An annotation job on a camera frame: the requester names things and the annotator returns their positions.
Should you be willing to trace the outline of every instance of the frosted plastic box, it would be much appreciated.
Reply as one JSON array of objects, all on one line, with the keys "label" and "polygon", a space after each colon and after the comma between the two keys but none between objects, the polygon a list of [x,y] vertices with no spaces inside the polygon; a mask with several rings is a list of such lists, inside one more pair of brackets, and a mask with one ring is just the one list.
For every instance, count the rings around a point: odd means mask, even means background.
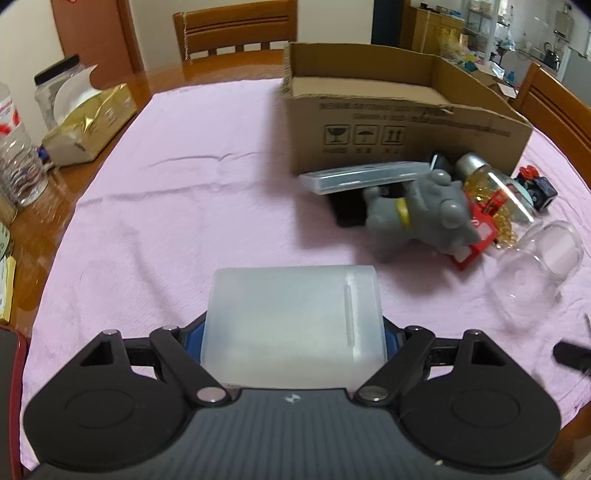
[{"label": "frosted plastic box", "polygon": [[373,267],[228,268],[214,275],[201,359],[225,385],[355,390],[386,355]]},{"label": "frosted plastic box", "polygon": [[431,169],[429,163],[396,161],[331,168],[299,175],[300,183],[316,195],[416,180]]}]

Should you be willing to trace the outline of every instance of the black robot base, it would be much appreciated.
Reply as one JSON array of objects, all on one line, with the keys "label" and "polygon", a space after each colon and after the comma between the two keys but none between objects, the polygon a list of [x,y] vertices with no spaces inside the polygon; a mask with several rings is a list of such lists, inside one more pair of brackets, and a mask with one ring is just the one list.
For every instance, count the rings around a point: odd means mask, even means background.
[{"label": "black robot base", "polygon": [[[352,397],[231,394],[189,354],[187,332],[106,330],[86,345],[25,411],[41,463],[29,478],[557,478],[543,465],[560,429],[556,404],[479,330],[461,340],[400,330],[397,353]],[[453,370],[427,380],[441,365]]]}]

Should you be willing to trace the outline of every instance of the wooden table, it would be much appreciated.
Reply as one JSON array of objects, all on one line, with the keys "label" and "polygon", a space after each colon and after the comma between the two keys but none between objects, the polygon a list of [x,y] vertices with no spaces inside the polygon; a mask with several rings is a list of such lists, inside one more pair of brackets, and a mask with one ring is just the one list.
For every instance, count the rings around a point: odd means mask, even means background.
[{"label": "wooden table", "polygon": [[[283,76],[282,51],[267,50],[206,57],[179,66],[123,79],[141,110],[153,94],[186,85]],[[41,294],[76,201],[88,188],[101,165],[117,144],[123,129],[92,163],[62,167],[51,175],[50,185],[31,206],[20,212],[11,225],[17,258],[11,326],[30,337]],[[578,439],[591,435],[591,407],[585,407],[565,427],[550,458],[561,472],[574,458]]]}]

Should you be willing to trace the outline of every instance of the gold packaging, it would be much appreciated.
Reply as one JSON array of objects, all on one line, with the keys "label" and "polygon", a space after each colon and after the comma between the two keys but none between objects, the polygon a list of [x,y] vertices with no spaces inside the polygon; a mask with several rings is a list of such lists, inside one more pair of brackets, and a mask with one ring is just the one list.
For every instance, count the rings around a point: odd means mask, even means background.
[{"label": "gold packaging", "polygon": [[126,83],[103,90],[47,133],[43,146],[57,166],[93,161],[136,111]]}]

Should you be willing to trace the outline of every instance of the gray toy dog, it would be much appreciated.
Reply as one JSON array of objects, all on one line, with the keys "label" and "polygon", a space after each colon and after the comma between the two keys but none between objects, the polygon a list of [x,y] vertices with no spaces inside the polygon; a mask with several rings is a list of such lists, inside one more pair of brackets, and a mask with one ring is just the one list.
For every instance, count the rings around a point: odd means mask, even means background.
[{"label": "gray toy dog", "polygon": [[363,191],[376,256],[389,260],[412,239],[432,245],[444,254],[476,244],[480,237],[472,225],[472,210],[462,182],[443,170],[433,170],[410,183],[403,198],[380,196],[379,187]]}]

